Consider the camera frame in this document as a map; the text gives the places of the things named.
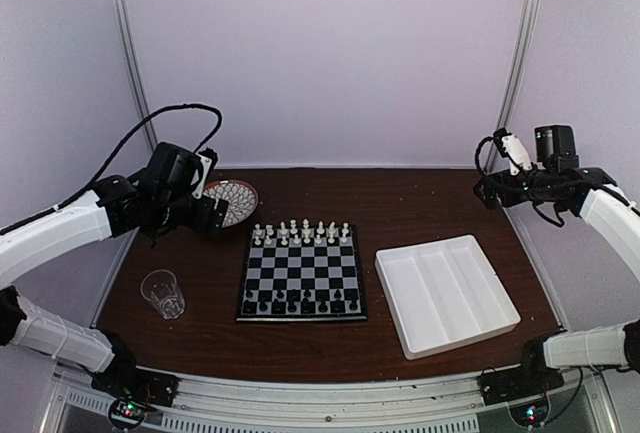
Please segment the black white chessboard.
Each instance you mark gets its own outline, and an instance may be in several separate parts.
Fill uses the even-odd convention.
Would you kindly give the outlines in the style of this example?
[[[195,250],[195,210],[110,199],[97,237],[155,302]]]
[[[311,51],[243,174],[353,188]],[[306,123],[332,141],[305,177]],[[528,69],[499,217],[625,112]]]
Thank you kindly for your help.
[[[360,268],[360,255],[357,229],[354,225],[345,222],[341,226],[334,223],[328,225],[320,222],[311,225],[311,236],[305,238],[302,234],[303,226],[297,224],[298,235],[301,244],[293,244],[294,236],[288,234],[289,245],[281,246],[279,227],[274,227],[275,234],[273,246],[266,246],[268,237],[266,226],[260,225],[264,231],[260,237],[261,246],[254,245],[255,233],[250,233],[243,273],[239,286],[239,299],[236,309],[238,322],[331,322],[331,321],[365,321],[368,319],[366,294],[363,274]],[[359,295],[358,311],[350,311],[348,301],[345,299],[345,291],[354,289]],[[252,290],[253,298],[246,299],[245,291]],[[258,300],[258,291],[270,291],[268,301]],[[274,297],[277,290],[282,290],[284,297],[278,300]],[[287,312],[287,291],[296,290],[297,298],[293,301],[297,311],[293,314]],[[301,304],[303,292],[311,291],[308,302],[311,303],[311,313],[303,314]],[[320,313],[318,306],[321,301],[316,297],[318,290],[327,290],[329,310]],[[336,290],[341,290],[341,300],[334,299]],[[281,314],[272,313],[272,303],[281,302],[283,311]],[[345,312],[338,314],[331,311],[333,301],[342,301]],[[258,310],[258,304],[266,302],[266,312]]]

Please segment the white plastic tray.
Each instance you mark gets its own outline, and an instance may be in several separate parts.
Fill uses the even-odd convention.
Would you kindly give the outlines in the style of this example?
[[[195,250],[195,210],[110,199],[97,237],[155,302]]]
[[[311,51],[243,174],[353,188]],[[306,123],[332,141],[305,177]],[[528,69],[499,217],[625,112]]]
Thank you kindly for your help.
[[[509,333],[521,321],[472,235],[379,250],[375,268],[408,360]]]

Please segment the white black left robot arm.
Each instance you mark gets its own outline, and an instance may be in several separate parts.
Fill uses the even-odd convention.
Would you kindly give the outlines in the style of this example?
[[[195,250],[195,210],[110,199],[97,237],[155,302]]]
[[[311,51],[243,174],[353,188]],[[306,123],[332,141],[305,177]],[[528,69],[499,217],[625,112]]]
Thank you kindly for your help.
[[[91,181],[69,203],[1,233],[1,343],[74,362],[123,397],[144,386],[136,360],[113,333],[82,327],[47,311],[20,294],[16,282],[26,274],[87,245],[137,230],[151,240],[179,227],[213,235],[222,227],[228,204],[204,194],[217,153],[191,152],[162,142],[148,164],[129,177]]]

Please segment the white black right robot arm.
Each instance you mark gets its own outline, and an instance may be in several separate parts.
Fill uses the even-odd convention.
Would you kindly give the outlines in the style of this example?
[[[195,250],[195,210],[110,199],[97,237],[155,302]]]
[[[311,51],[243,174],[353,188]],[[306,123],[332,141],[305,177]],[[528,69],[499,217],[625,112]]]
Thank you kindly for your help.
[[[586,244],[597,252],[609,248],[615,265],[639,274],[639,208],[614,178],[600,167],[584,167],[568,125],[539,126],[535,151],[516,134],[500,128],[482,138],[474,151],[479,175],[475,196],[488,209],[531,205],[547,223],[561,228],[563,214],[584,223]],[[531,341],[522,365],[513,372],[519,393],[535,393],[566,368],[639,370],[639,322],[583,327]]]

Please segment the white chess bishop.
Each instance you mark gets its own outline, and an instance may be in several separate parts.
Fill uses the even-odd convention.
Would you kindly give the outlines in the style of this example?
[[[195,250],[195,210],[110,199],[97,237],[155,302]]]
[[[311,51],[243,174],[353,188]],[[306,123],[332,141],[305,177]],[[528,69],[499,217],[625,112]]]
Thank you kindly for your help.
[[[289,229],[284,222],[280,223],[279,234],[282,238],[286,238],[289,234]]]

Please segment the white chess king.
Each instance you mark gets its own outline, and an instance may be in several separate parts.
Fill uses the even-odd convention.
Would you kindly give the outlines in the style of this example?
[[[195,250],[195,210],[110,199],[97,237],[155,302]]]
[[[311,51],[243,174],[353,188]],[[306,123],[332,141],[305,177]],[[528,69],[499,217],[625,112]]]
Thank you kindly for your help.
[[[311,236],[311,228],[308,219],[304,219],[302,223],[303,229],[302,234],[305,238],[309,238]]]

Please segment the floral ceramic plate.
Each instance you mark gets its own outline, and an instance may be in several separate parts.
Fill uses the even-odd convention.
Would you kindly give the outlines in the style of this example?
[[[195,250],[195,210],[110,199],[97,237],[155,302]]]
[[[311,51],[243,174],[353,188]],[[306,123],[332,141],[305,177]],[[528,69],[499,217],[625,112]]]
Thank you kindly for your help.
[[[228,203],[222,223],[229,228],[247,220],[258,206],[258,192],[249,183],[241,180],[220,180],[208,184],[203,194],[215,200]]]

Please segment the clear drinking glass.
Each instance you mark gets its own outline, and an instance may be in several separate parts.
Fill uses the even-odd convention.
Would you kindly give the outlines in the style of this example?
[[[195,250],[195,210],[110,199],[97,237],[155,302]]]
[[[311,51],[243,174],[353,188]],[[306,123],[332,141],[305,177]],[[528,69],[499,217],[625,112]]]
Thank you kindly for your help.
[[[176,320],[185,312],[182,291],[176,276],[169,270],[148,273],[141,282],[140,293],[165,320]]]

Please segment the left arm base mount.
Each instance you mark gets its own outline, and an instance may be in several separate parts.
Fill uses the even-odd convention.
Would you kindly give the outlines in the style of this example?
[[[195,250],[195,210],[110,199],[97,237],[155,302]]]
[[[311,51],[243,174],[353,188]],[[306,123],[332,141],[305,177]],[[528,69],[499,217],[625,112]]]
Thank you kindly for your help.
[[[113,375],[88,371],[91,387],[113,397],[107,419],[117,431],[130,431],[173,405],[179,379],[175,375],[137,369],[133,378],[120,381]]]

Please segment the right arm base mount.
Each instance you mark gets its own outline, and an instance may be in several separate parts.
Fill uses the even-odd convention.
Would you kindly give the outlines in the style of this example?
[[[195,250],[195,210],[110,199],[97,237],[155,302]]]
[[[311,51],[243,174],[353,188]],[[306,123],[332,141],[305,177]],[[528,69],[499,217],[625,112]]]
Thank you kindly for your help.
[[[563,387],[564,378],[557,370],[531,372],[517,366],[483,372],[478,385],[486,406],[505,404],[517,426],[532,430],[551,419],[549,393]]]

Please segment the right aluminium frame post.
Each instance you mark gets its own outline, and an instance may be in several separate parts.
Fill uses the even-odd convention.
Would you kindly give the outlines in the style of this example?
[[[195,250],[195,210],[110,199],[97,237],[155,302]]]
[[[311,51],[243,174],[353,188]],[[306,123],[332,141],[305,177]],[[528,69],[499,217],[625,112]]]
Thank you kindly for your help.
[[[497,128],[507,127],[513,117],[519,88],[524,75],[526,57],[536,26],[541,0],[523,0],[511,67],[499,111]]]

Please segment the aluminium frame post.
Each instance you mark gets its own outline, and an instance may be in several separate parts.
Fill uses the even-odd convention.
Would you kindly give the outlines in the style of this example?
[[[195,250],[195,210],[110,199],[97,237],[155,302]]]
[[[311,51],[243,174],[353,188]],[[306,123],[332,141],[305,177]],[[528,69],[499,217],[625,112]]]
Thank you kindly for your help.
[[[536,26],[541,0],[523,0],[511,67],[499,111],[497,128],[507,127],[513,117],[519,88],[524,75],[526,57]]]
[[[136,54],[127,1],[112,0],[112,3],[135,109],[139,119],[144,120],[150,115],[151,110],[148,106],[141,69]]]

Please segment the front aluminium rail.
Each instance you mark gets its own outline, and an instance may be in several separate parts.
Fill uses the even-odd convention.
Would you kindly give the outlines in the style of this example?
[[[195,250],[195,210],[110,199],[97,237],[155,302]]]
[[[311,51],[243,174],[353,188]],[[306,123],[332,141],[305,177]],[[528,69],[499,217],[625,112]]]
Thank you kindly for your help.
[[[173,402],[132,432],[618,432],[604,379],[489,405],[481,372],[419,380],[286,384],[181,374]]]

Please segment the left aluminium frame post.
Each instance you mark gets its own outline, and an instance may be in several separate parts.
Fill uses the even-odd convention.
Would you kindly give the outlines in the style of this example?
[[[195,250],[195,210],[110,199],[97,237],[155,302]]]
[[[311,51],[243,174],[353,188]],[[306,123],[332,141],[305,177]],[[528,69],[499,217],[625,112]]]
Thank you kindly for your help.
[[[150,115],[151,110],[148,106],[141,69],[136,54],[127,1],[112,0],[112,3],[135,109],[139,119],[144,120]]]

